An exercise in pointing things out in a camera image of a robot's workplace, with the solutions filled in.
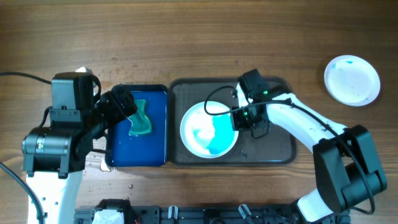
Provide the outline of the green yellow sponge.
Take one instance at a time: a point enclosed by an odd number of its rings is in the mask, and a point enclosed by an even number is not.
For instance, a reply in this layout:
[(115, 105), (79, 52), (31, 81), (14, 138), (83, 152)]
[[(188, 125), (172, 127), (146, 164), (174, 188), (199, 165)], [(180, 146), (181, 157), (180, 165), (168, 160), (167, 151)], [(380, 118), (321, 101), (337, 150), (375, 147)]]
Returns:
[(152, 123), (148, 116), (146, 115), (146, 100), (134, 100), (137, 111), (128, 117), (131, 122), (131, 127), (129, 129), (130, 136), (140, 136), (149, 134), (152, 132)]

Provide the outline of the white plate blue stain front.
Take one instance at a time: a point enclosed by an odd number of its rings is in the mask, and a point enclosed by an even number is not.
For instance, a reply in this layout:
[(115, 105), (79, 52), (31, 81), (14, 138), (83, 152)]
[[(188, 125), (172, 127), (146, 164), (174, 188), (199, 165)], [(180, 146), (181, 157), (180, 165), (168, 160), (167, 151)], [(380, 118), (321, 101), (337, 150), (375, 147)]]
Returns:
[(183, 145), (204, 159), (214, 159), (229, 152), (236, 144), (239, 132), (233, 129), (230, 114), (220, 114), (228, 110), (217, 101), (200, 102), (189, 108), (180, 123)]

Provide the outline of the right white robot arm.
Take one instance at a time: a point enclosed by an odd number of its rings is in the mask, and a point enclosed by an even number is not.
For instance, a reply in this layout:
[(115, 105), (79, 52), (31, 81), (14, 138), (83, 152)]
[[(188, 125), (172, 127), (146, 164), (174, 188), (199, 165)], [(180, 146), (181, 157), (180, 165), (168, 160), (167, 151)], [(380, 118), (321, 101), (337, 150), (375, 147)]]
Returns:
[(231, 111), (234, 127), (275, 124), (312, 152), (316, 189), (292, 207), (292, 223), (315, 223), (356, 210), (372, 215), (375, 195), (387, 179), (371, 133), (363, 126), (348, 128), (305, 106), (284, 88), (233, 87), (238, 106)]

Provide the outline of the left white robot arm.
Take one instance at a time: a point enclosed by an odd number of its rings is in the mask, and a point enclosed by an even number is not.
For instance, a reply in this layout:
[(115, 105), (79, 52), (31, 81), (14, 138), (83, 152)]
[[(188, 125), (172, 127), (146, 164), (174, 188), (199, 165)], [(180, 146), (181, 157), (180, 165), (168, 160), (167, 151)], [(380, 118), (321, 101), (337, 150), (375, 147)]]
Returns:
[(93, 141), (137, 111), (124, 85), (94, 91), (99, 79), (90, 72), (56, 74), (51, 84), (52, 105), (40, 124), (22, 141), (23, 170), (33, 196), (28, 223), (73, 223), (76, 199)]

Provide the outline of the dark brown tray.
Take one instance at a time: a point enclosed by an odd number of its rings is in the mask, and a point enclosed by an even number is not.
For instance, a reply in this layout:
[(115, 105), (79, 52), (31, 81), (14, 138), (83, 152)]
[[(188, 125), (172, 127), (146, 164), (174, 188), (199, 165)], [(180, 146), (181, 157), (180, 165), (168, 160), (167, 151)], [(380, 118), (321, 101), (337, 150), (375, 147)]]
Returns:
[(283, 128), (271, 124), (267, 136), (254, 139), (249, 131), (239, 133), (236, 144), (225, 155), (205, 159), (194, 155), (183, 144), (180, 123), (193, 105), (200, 103), (221, 86), (236, 86), (235, 78), (181, 78), (168, 92), (167, 159), (178, 166), (273, 166), (295, 159), (296, 139)]

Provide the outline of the blue water tray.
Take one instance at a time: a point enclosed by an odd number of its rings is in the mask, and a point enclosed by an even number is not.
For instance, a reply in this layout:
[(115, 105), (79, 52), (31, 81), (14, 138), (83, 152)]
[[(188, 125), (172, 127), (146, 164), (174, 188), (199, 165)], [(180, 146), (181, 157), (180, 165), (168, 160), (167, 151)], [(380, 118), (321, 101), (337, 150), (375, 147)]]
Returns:
[(167, 160), (168, 89), (165, 85), (126, 85), (134, 100), (146, 100), (152, 132), (130, 136), (127, 119), (108, 129), (106, 164), (111, 167), (162, 166)]

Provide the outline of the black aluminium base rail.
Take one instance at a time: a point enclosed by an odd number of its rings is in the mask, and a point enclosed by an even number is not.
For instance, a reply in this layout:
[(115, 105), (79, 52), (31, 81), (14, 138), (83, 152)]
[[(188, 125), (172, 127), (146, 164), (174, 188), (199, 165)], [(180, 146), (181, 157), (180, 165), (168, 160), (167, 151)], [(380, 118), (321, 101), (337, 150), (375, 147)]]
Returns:
[(307, 223), (296, 203), (253, 207), (130, 206), (128, 200), (104, 199), (91, 208), (75, 210), (73, 223), (210, 224), (210, 223)]

